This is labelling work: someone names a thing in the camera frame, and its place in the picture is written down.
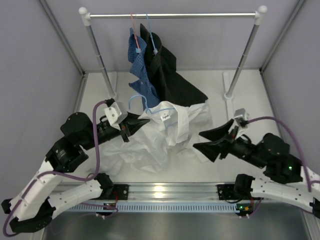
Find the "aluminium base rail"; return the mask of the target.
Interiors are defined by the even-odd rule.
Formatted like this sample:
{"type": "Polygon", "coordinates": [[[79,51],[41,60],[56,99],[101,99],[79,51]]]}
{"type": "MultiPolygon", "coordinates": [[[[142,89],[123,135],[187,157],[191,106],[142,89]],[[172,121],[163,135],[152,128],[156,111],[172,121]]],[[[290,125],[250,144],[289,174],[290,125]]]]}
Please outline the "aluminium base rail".
{"type": "MultiPolygon", "coordinates": [[[[217,185],[233,184],[222,182],[205,183],[115,183],[129,185],[128,201],[167,201],[167,200],[219,200],[217,185]]],[[[293,183],[291,185],[279,184],[267,180],[257,179],[251,186],[234,185],[234,192],[239,200],[250,200],[258,198],[282,201],[292,197],[297,201],[303,197],[316,197],[316,186],[312,186],[312,191],[307,190],[303,183],[293,183]]]]}

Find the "light blue wire hanger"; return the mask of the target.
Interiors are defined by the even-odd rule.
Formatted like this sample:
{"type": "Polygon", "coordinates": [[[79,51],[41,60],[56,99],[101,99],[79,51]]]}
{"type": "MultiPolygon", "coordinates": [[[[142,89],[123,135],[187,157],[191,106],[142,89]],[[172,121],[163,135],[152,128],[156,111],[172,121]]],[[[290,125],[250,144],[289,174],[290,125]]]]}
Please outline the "light blue wire hanger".
{"type": "Polygon", "coordinates": [[[161,101],[157,106],[149,107],[147,98],[141,94],[136,94],[128,101],[129,109],[131,109],[133,100],[138,97],[141,98],[144,107],[142,114],[151,117],[155,122],[162,123],[165,129],[178,125],[178,111],[172,103],[167,101],[161,101]]]}

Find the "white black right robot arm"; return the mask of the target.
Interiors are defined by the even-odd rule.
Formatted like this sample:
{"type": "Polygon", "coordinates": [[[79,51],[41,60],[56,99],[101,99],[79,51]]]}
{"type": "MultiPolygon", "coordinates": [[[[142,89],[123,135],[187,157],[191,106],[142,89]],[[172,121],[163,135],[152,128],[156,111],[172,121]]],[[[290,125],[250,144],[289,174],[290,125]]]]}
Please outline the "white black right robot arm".
{"type": "Polygon", "coordinates": [[[303,154],[295,157],[290,153],[290,145],[270,132],[253,144],[247,135],[240,133],[250,123],[243,117],[231,119],[220,127],[200,132],[207,142],[193,145],[211,162],[232,155],[262,170],[265,178],[238,174],[233,189],[221,193],[220,198],[275,200],[319,218],[320,176],[306,166],[303,154]]]}

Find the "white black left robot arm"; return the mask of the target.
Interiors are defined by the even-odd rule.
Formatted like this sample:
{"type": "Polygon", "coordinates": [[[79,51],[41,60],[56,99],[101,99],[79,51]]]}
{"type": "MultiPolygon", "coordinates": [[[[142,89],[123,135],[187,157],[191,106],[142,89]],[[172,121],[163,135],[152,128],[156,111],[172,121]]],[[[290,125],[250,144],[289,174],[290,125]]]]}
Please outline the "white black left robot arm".
{"type": "Polygon", "coordinates": [[[8,215],[5,225],[12,235],[35,233],[51,223],[64,211],[87,200],[106,200],[114,194],[109,175],[98,173],[82,185],[59,194],[52,191],[89,157],[94,148],[93,123],[83,112],[68,117],[61,126],[64,136],[48,151],[38,172],[15,198],[5,199],[1,207],[8,215]]]}

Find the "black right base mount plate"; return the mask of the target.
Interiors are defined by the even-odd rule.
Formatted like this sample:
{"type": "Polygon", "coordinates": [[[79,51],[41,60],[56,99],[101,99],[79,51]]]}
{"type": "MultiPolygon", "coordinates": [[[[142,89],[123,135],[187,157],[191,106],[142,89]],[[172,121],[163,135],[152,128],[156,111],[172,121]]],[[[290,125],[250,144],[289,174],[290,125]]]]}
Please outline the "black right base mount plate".
{"type": "Polygon", "coordinates": [[[224,183],[224,184],[218,184],[217,187],[217,193],[219,200],[227,200],[227,201],[235,201],[238,200],[239,197],[235,194],[234,191],[234,183],[224,183]]]}

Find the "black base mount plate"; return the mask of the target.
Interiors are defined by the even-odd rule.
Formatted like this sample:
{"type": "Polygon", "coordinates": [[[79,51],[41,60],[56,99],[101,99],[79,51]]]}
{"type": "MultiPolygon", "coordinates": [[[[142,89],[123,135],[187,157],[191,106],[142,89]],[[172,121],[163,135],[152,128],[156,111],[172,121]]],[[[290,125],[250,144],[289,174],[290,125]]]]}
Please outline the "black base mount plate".
{"type": "Polygon", "coordinates": [[[111,195],[109,196],[110,200],[128,200],[129,195],[129,185],[128,184],[114,184],[111,195]]]}
{"type": "Polygon", "coordinates": [[[218,184],[217,187],[217,193],[219,200],[227,200],[227,201],[235,201],[238,200],[239,197],[235,194],[234,191],[234,183],[224,183],[224,184],[218,184]]]}

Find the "blue checkered shirt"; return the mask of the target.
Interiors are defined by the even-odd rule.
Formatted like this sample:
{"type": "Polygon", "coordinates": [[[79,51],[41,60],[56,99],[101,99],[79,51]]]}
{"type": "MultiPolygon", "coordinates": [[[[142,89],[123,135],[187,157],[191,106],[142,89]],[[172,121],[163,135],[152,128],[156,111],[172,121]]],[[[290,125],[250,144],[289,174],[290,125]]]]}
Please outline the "blue checkered shirt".
{"type": "Polygon", "coordinates": [[[148,106],[154,108],[160,103],[160,98],[158,97],[155,87],[149,80],[147,68],[145,64],[145,53],[147,49],[146,42],[137,36],[138,43],[141,49],[141,53],[136,52],[136,42],[134,38],[133,28],[130,28],[130,35],[128,39],[128,61],[131,63],[131,68],[129,72],[136,76],[138,79],[135,82],[129,84],[129,86],[134,89],[140,95],[147,98],[148,106]]]}

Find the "dark striped shirt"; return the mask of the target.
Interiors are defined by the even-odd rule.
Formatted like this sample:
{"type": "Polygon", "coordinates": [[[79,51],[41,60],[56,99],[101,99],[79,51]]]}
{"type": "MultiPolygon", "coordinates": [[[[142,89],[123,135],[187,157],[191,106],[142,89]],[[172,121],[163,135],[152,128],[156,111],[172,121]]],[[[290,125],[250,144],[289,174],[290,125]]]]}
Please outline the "dark striped shirt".
{"type": "Polygon", "coordinates": [[[177,73],[177,58],[163,46],[160,37],[152,32],[158,50],[157,55],[154,55],[149,31],[143,24],[140,24],[139,30],[140,37],[147,44],[144,61],[148,79],[160,100],[183,107],[205,103],[207,95],[177,73]]]}

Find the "white clothes rack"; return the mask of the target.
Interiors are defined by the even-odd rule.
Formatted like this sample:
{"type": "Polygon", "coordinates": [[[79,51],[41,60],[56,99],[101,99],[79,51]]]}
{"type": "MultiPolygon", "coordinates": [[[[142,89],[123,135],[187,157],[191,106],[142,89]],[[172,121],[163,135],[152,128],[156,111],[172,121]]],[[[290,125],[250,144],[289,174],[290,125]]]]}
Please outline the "white clothes rack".
{"type": "Polygon", "coordinates": [[[107,93],[111,98],[117,96],[113,85],[109,79],[103,58],[101,56],[93,29],[91,27],[91,20],[94,19],[200,19],[200,18],[253,18],[254,25],[249,35],[248,41],[242,53],[241,59],[233,76],[230,80],[227,72],[223,73],[223,84],[225,93],[223,99],[226,104],[227,119],[230,120],[234,117],[234,104],[233,104],[233,92],[238,82],[240,74],[243,70],[244,63],[254,42],[258,29],[263,21],[264,15],[267,13],[268,8],[265,5],[261,5],[255,12],[240,12],[240,13],[137,13],[137,14],[93,14],[90,13],[87,8],[80,7],[78,13],[81,16],[83,25],[87,30],[91,45],[93,47],[95,56],[100,66],[102,76],[107,88],[107,93]]]}

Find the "light blue hanger under dark shirt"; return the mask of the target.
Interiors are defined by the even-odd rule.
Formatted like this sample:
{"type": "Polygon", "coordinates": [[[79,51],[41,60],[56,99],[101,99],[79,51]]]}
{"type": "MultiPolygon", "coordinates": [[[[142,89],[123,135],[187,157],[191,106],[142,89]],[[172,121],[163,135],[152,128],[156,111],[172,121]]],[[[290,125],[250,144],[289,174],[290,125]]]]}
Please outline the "light blue hanger under dark shirt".
{"type": "Polygon", "coordinates": [[[153,38],[153,33],[152,33],[151,24],[150,24],[150,19],[149,19],[149,15],[148,15],[147,12],[145,12],[145,16],[146,16],[146,19],[147,19],[148,32],[149,32],[150,39],[151,39],[151,43],[152,43],[152,47],[153,47],[153,53],[154,53],[154,55],[157,55],[158,49],[157,49],[157,47],[156,47],[156,44],[155,44],[155,41],[154,41],[154,38],[153,38]]]}

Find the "white shirt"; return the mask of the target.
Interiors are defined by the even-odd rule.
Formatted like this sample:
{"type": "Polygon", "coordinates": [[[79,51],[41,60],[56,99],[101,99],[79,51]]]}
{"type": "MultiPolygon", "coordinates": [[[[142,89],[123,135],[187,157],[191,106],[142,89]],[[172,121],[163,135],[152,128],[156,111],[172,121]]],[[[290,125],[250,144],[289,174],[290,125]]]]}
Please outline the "white shirt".
{"type": "Polygon", "coordinates": [[[176,161],[206,162],[193,144],[203,143],[205,139],[199,133],[214,126],[209,105],[173,105],[178,112],[178,125],[165,129],[162,123],[142,113],[139,118],[150,122],[129,137],[129,142],[119,136],[100,145],[100,172],[115,176],[123,164],[129,164],[137,171],[158,173],[176,161]]]}

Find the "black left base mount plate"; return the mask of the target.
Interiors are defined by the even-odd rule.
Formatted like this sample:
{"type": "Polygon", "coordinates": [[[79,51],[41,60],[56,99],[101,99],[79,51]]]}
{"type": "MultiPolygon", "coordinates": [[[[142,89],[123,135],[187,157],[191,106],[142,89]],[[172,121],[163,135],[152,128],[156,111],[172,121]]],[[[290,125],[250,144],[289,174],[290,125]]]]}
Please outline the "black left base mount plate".
{"type": "Polygon", "coordinates": [[[110,200],[128,200],[129,195],[129,185],[128,184],[114,184],[111,195],[109,196],[110,200]]]}

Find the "grey aluminium frame profile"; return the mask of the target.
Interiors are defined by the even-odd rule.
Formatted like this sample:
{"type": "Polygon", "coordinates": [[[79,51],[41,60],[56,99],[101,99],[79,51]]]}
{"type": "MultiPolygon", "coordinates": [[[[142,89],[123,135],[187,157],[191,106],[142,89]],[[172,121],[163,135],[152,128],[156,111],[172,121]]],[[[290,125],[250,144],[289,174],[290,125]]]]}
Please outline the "grey aluminium frame profile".
{"type": "Polygon", "coordinates": [[[50,5],[46,0],[37,0],[37,3],[39,4],[40,8],[44,12],[44,15],[47,17],[49,23],[53,27],[53,30],[55,31],[58,39],[62,43],[62,46],[66,53],[68,54],[71,62],[75,66],[77,72],[79,73],[79,87],[76,92],[76,97],[75,97],[75,102],[73,105],[72,112],[75,113],[79,110],[79,104],[80,104],[80,96],[81,96],[81,91],[83,89],[83,83],[84,83],[84,78],[85,78],[85,72],[83,68],[81,67],[81,64],[79,60],[77,59],[74,50],[72,49],[71,44],[69,43],[63,29],[61,28],[58,20],[56,19],[50,5]]]}

